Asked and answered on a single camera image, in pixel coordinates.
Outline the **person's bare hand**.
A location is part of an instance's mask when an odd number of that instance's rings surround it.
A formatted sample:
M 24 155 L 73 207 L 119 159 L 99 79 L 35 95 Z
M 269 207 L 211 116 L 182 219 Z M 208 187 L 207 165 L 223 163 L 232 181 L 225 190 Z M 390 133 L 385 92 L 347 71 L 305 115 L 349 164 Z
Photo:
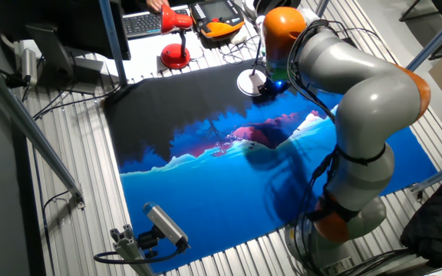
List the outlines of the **person's bare hand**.
M 170 7 L 170 3 L 168 0 L 146 0 L 147 7 L 152 12 L 160 12 L 163 6 Z

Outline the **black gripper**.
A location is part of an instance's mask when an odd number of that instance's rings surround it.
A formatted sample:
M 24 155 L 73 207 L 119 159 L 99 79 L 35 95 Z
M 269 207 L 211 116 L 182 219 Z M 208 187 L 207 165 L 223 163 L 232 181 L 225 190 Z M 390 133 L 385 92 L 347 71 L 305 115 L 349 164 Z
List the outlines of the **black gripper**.
M 261 95 L 278 95 L 284 93 L 289 88 L 289 82 L 286 80 L 270 80 L 268 79 L 265 84 L 259 88 Z

